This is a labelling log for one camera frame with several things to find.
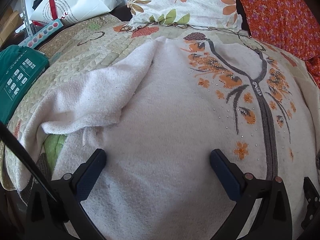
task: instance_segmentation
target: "orange cloth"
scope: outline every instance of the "orange cloth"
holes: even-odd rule
[[[320,87],[320,25],[304,0],[240,0],[253,38],[305,60]]]

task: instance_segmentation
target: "bed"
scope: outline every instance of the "bed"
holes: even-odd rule
[[[239,32],[236,35],[226,30],[195,31],[191,27],[179,28],[159,25],[146,26],[135,32],[125,32],[123,26],[126,23],[121,22],[111,14],[97,16],[63,30],[39,48],[39,51],[44,52],[49,57],[51,67],[36,81],[23,98],[9,122],[9,130],[17,138],[21,138],[28,121],[41,100],[64,83],[93,70],[121,61],[149,39],[156,39],[161,36],[169,39],[181,39],[196,32],[211,39],[219,40],[222,44],[240,44],[245,48],[249,46],[253,49],[262,49],[266,55],[281,64],[297,82],[299,80],[301,93],[311,112],[316,129],[315,140],[318,144],[320,113],[316,102],[319,102],[319,91],[301,59],[273,45],[250,38],[246,32]],[[83,49],[84,44],[90,44],[89,48]],[[54,173],[54,168],[59,161],[60,152],[63,150],[67,138],[67,134],[50,134],[43,143],[37,165],[48,179],[52,178],[52,173],[54,178],[61,175],[57,171]],[[14,167],[13,163],[16,160],[10,150],[5,148],[3,144],[1,144],[0,150],[5,152],[5,160],[0,160],[0,167]],[[15,189],[9,179],[9,174],[11,178],[14,178],[15,172],[10,169],[0,170],[1,183],[7,190]],[[28,203],[33,182],[34,180],[31,178],[27,187],[19,192],[25,203]]]

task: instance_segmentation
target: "green fabric patch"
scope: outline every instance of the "green fabric patch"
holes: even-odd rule
[[[64,134],[50,134],[44,141],[44,150],[47,155],[49,169],[53,172],[57,159],[66,141],[67,135]]]

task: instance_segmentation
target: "black clamp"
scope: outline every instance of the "black clamp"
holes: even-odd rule
[[[320,239],[320,199],[309,177],[303,180],[303,191],[308,205],[306,216],[301,223],[304,231],[297,240],[318,240]]]
[[[287,192],[280,177],[256,179],[243,174],[238,166],[215,149],[210,164],[231,200],[232,212],[211,240],[236,240],[246,223],[256,199],[262,198],[253,225],[241,240],[292,240],[292,220]]]
[[[70,222],[82,240],[105,240],[92,223],[80,201],[86,200],[101,171],[106,165],[105,151],[96,149],[86,163],[73,173],[65,174],[49,184],[59,195],[57,203],[35,183],[29,199],[26,218],[26,240],[77,240],[71,236],[64,223]]]

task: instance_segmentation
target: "white paper bag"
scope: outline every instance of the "white paper bag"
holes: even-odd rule
[[[56,16],[63,25],[70,26],[86,19],[112,11],[121,0],[43,0],[33,12],[30,20],[49,24]]]

